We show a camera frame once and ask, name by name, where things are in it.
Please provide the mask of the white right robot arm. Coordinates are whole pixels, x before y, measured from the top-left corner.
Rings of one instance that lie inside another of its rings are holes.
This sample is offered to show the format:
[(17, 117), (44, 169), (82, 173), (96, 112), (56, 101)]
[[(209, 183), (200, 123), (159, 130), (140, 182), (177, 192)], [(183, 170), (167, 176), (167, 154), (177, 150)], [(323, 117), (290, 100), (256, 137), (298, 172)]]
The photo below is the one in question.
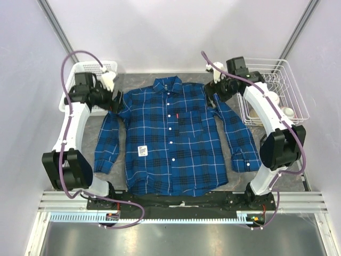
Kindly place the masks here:
[(259, 156), (261, 166), (238, 202), (256, 210), (263, 205), (273, 207), (272, 188), (282, 174), (290, 173), (288, 167), (305, 159), (303, 144), (306, 130), (296, 126), (270, 98), (264, 77), (259, 71), (249, 71), (243, 57), (230, 59), (226, 64), (206, 61), (206, 70), (213, 80), (205, 85), (207, 104), (217, 108), (218, 101), (226, 102), (240, 94), (253, 108), (265, 128)]

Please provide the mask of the blue plaid shirt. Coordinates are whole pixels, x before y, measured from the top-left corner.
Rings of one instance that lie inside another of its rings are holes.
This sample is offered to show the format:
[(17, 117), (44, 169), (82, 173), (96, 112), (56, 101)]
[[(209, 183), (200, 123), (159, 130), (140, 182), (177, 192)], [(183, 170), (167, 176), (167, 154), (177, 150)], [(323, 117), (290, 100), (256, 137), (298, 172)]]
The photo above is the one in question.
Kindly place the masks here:
[(123, 109), (108, 112), (94, 152), (94, 171), (109, 173), (119, 155), (124, 123), (125, 180), (132, 194), (201, 196), (228, 182), (216, 120), (223, 123), (234, 172), (257, 171), (252, 133), (224, 102), (206, 103), (204, 86), (157, 78), (124, 94)]

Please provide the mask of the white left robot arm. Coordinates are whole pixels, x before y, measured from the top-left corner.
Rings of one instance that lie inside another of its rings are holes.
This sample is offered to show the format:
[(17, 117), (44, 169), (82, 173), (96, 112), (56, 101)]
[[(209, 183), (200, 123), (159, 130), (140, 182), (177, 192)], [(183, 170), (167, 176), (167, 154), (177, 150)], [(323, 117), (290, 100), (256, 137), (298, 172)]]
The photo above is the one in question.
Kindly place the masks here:
[(117, 74), (104, 71), (101, 76), (81, 72), (74, 74), (75, 84), (64, 91), (64, 119), (53, 149), (42, 155), (42, 164), (55, 190), (70, 199), (84, 194), (98, 198), (106, 210), (113, 209), (117, 197), (112, 184), (96, 178), (82, 154), (82, 139), (88, 118), (95, 106), (118, 112), (123, 108), (123, 93), (115, 87)]

